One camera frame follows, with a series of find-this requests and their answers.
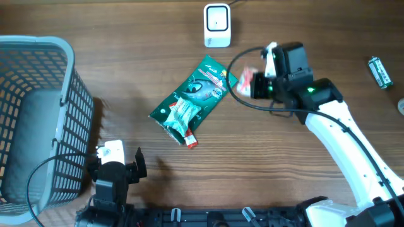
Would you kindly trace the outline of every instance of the wire mesh side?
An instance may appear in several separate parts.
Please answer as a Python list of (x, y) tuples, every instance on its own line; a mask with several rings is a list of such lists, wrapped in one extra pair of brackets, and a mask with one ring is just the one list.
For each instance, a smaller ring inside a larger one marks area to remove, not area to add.
[[(74, 71), (58, 154), (86, 153), (93, 119), (94, 102), (78, 73)], [(84, 156), (68, 156), (56, 161), (54, 183), (48, 206), (64, 204), (78, 196), (85, 166)]]

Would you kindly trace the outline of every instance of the green snack package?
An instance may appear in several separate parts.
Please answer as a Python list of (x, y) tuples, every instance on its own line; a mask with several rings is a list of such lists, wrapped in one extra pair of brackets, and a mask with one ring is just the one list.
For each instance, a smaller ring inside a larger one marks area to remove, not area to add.
[[(237, 79), (231, 73), (229, 76), (230, 85), (233, 87)], [(185, 140), (181, 133), (165, 123), (171, 113), (170, 106), (182, 98), (201, 107), (201, 110), (188, 123), (189, 129), (194, 132), (228, 92), (225, 67), (206, 55), (192, 75), (153, 110), (149, 117), (155, 119), (178, 143), (183, 144)]]

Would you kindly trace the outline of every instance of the wood grain surface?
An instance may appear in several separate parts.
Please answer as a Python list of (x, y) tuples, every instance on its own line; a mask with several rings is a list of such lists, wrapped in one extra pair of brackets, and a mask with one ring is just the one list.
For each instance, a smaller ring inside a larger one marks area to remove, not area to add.
[[(194, 132), (199, 146), (178, 146), (148, 114), (205, 54), (227, 65), (250, 47), (300, 41), (315, 78), (330, 78), (385, 162), (404, 177), (403, 3), (249, 1), (232, 7), (232, 44), (203, 45), (206, 3), (110, 3), (0, 6), (2, 35), (55, 35), (76, 53), (76, 69), (94, 96), (91, 150), (123, 139), (126, 160), (140, 146), (148, 177), (130, 185), (136, 207), (286, 206), (319, 195), (354, 205), (347, 181), (319, 140), (296, 118), (239, 105), (226, 96)], [(375, 55), (395, 83), (381, 90), (367, 68)], [(259, 53), (234, 68), (262, 68)], [(67, 206), (44, 211), (46, 226), (72, 226), (93, 185)]]

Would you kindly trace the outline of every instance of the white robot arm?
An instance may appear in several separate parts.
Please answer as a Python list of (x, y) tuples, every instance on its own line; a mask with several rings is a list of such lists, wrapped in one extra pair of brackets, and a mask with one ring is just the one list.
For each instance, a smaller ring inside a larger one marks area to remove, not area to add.
[(252, 105), (229, 93), (241, 104), (272, 112), (292, 112), (330, 152), (347, 179), (356, 207), (317, 197), (299, 204), (303, 226), (404, 226), (404, 182), (380, 158), (353, 120), (334, 84), (314, 80), (301, 43), (255, 47), (237, 55), (227, 68), (246, 53), (260, 50), (265, 72), (254, 73), (251, 98), (272, 99), (285, 108)]
[[(383, 175), (390, 182), (396, 195), (403, 195), (404, 182), (380, 158), (372, 145), (360, 131), (353, 120), (345, 102), (332, 101), (319, 106), (320, 112), (328, 114), (343, 122), (362, 141)], [(363, 210), (374, 206), (374, 199), (383, 201), (392, 199), (391, 194), (377, 175), (375, 168), (352, 137), (339, 125), (320, 115), (309, 113), (306, 118), (307, 128), (324, 144), (335, 163), (347, 179), (357, 203), (357, 207), (335, 204), (331, 200), (320, 201), (310, 205), (307, 217), (313, 227), (345, 226), (347, 218), (356, 216)]]

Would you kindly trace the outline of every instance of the battery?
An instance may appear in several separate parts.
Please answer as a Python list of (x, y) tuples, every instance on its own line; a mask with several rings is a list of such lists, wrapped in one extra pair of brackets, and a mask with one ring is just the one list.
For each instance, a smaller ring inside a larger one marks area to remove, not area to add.
[(369, 60), (367, 65), (371, 69), (373, 76), (376, 79), (376, 81), (381, 89), (385, 89), (388, 86), (393, 84), (389, 75), (386, 72), (386, 69), (384, 68), (383, 64), (381, 63), (380, 58), (372, 57), (372, 59)]

